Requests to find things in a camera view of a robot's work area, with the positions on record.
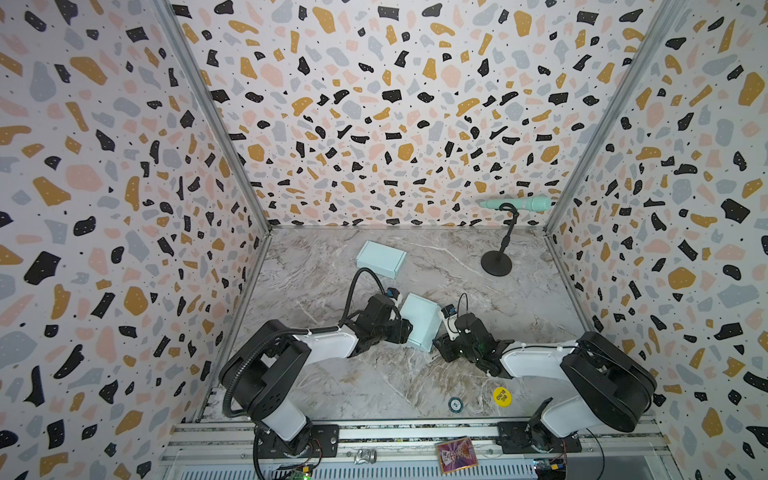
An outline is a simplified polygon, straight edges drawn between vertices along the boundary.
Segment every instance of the terrazzo patterned wallpaper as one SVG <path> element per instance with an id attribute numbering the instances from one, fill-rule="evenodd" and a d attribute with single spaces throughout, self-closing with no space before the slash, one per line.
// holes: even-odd
<path id="1" fill-rule="evenodd" d="M 559 197 L 659 5 L 171 3 L 271 224 L 461 226 Z"/>
<path id="2" fill-rule="evenodd" d="M 256 260 L 148 8 L 0 3 L 0 478 L 151 478 Z"/>
<path id="3" fill-rule="evenodd" d="M 684 11 L 554 240 L 686 478 L 768 477 L 768 3 Z"/>

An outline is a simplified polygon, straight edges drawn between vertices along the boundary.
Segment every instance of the gray marble surface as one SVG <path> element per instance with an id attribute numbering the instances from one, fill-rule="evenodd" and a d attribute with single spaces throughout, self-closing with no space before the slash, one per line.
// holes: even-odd
<path id="1" fill-rule="evenodd" d="M 469 309 L 496 339 L 559 342 L 584 330 L 568 299 L 542 233 L 514 233 L 507 249 L 512 272 L 494 277 L 480 257 L 498 248 L 503 230 L 275 230 L 256 290 L 237 334 L 236 352 L 269 319 L 287 326 L 336 324 L 366 240 L 407 252 L 397 279 L 382 277 L 384 287 L 415 293 L 441 306 L 457 303 L 466 292 Z M 361 276 L 352 311 L 376 292 Z M 444 333 L 441 326 L 439 334 Z M 497 406 L 494 389 L 505 386 L 512 405 Z M 549 396 L 570 387 L 553 379 L 489 378 L 464 359 L 446 363 L 436 349 L 424 353 L 380 343 L 351 359 L 331 359 L 304 368 L 289 398 L 311 419 L 424 419 L 528 416 Z M 221 414 L 223 390 L 216 388 L 204 422 L 227 421 Z M 451 413 L 448 401 L 459 397 L 464 410 Z"/>

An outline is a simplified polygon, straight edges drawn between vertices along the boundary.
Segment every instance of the black mounting plate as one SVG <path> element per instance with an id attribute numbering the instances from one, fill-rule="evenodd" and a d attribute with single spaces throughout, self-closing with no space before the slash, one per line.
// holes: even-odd
<path id="1" fill-rule="evenodd" d="M 525 432 L 528 426 L 527 422 L 499 422 L 498 438 L 496 444 L 502 447 L 505 454 L 512 453 L 541 453 L 530 445 L 530 437 Z M 566 437 L 565 448 L 568 453 L 579 453 L 581 451 L 581 442 L 573 437 Z M 550 453 L 562 453 L 563 445 L 558 443 Z"/>
<path id="2" fill-rule="evenodd" d="M 339 447 L 339 426 L 338 425 L 312 425 L 312 433 L 310 434 L 310 442 L 314 444 L 315 440 L 320 443 L 320 448 L 323 450 L 323 458 L 330 458 L 336 456 L 336 451 Z M 289 459 L 285 450 L 280 447 L 281 443 L 277 441 L 277 434 L 270 432 L 269 434 L 262 435 L 263 443 L 259 446 L 259 458 L 282 458 Z M 317 453 L 317 445 L 315 444 L 314 457 L 319 457 Z"/>

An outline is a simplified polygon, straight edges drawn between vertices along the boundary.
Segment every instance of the teal poker chip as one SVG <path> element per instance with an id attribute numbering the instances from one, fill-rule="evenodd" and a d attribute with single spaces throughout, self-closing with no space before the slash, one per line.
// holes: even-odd
<path id="1" fill-rule="evenodd" d="M 464 409 L 464 404 L 459 397 L 453 397 L 448 401 L 448 408 L 451 412 L 460 413 Z"/>

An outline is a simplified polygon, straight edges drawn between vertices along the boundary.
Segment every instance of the light blue box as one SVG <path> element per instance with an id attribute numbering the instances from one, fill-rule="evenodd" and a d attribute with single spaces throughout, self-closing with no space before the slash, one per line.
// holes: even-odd
<path id="1" fill-rule="evenodd" d="M 410 293 L 400 309 L 400 315 L 413 325 L 413 330 L 408 335 L 408 344 L 429 353 L 442 322 L 440 305 Z"/>
<path id="2" fill-rule="evenodd" d="M 368 240 L 357 254 L 357 268 L 368 267 L 376 275 L 394 280 L 405 259 L 406 252 Z"/>

